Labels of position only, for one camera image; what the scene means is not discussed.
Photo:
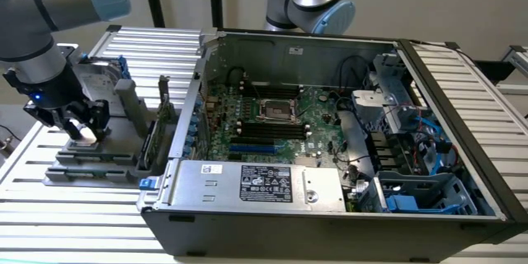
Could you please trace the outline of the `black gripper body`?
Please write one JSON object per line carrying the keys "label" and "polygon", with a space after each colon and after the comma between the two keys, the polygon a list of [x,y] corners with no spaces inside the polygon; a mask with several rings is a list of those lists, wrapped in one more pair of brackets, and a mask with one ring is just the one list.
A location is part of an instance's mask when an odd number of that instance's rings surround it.
{"label": "black gripper body", "polygon": [[48,127],[71,130],[69,119],[99,130],[99,103],[89,100],[71,64],[60,74],[43,83],[21,82],[13,69],[3,74],[11,87],[28,96],[24,111]]}

